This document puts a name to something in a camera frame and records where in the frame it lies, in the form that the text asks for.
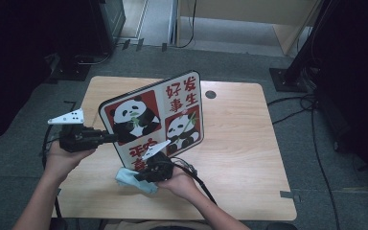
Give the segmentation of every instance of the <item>white paper triangle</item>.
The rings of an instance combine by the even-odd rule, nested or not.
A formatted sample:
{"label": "white paper triangle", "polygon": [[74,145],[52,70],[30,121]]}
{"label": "white paper triangle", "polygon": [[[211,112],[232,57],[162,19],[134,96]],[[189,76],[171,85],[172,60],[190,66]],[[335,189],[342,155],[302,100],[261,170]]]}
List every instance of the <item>white paper triangle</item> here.
{"label": "white paper triangle", "polygon": [[83,124],[83,111],[82,108],[69,112],[62,116],[50,119],[47,122],[49,125],[73,125]]}
{"label": "white paper triangle", "polygon": [[148,148],[148,150],[146,151],[146,153],[142,156],[142,160],[147,160],[149,158],[151,158],[152,156],[154,156],[157,152],[159,152],[160,150],[162,150],[164,147],[166,147],[169,143],[171,142],[171,140],[167,140],[165,142],[159,143],[157,145],[154,146],[150,146]]}

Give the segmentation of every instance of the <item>panda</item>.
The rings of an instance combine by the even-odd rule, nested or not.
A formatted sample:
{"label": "panda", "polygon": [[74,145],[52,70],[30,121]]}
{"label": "panda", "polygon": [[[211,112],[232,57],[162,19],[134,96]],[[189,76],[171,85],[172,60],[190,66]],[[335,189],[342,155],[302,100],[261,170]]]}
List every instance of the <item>panda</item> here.
{"label": "panda", "polygon": [[169,153],[185,149],[199,138],[199,132],[193,123],[192,115],[182,115],[171,121],[167,130],[167,137],[171,140],[168,145]]}
{"label": "panda", "polygon": [[121,103],[110,111],[113,117],[113,132],[118,134],[118,142],[128,143],[140,136],[148,135],[160,126],[160,118],[137,96]]}

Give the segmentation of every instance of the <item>red chinese character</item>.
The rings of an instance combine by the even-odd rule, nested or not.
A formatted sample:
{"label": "red chinese character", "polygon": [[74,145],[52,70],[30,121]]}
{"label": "red chinese character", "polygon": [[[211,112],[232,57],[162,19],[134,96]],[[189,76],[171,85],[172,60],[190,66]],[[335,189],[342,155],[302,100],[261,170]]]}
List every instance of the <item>red chinese character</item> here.
{"label": "red chinese character", "polygon": [[140,171],[146,167],[146,163],[140,158],[137,158],[135,161],[133,161],[132,165],[134,165],[135,171]]}
{"label": "red chinese character", "polygon": [[129,155],[131,155],[132,157],[133,156],[139,156],[140,157],[140,156],[142,156],[142,153],[145,151],[145,149],[143,149],[141,145],[132,147],[129,150],[130,150]]}
{"label": "red chinese character", "polygon": [[185,101],[188,102],[187,107],[198,102],[196,101],[196,94],[194,93],[187,95],[187,98],[185,99]]}
{"label": "red chinese character", "polygon": [[157,142],[153,141],[152,138],[149,138],[148,142],[145,143],[145,145],[143,145],[143,149],[147,150],[149,148],[149,146],[154,146],[155,144],[157,144]]}
{"label": "red chinese character", "polygon": [[194,76],[188,77],[187,80],[184,80],[185,91],[196,89],[196,84],[194,83],[194,81],[196,81],[196,78]]}
{"label": "red chinese character", "polygon": [[170,104],[172,105],[172,109],[170,109],[170,111],[172,112],[177,112],[178,109],[180,109],[183,106],[183,104],[181,103],[179,99],[172,100]]}
{"label": "red chinese character", "polygon": [[178,91],[181,90],[180,82],[173,83],[172,86],[167,86],[167,89],[166,89],[167,96],[169,96],[169,99],[174,95],[178,96]]}

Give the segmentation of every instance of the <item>person's left hand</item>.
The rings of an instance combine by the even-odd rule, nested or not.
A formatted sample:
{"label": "person's left hand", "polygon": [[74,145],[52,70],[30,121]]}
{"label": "person's left hand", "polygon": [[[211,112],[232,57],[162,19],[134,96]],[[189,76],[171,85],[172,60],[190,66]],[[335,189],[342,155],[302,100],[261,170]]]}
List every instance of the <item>person's left hand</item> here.
{"label": "person's left hand", "polygon": [[59,142],[55,141],[50,147],[47,155],[46,169],[44,176],[49,177],[58,185],[61,184],[70,171],[75,169],[80,161],[92,154],[95,149],[68,152],[59,146]]}

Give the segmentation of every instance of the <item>panda poster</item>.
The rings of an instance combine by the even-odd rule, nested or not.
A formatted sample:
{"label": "panda poster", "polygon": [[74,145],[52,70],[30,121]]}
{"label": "panda poster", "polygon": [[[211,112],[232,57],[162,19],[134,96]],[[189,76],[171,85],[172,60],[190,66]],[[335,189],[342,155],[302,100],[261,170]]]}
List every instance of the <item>panda poster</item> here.
{"label": "panda poster", "polygon": [[124,167],[140,171],[149,146],[171,140],[162,151],[175,156],[202,141],[199,74],[191,71],[109,99],[99,113],[106,130],[118,134],[113,145]]}

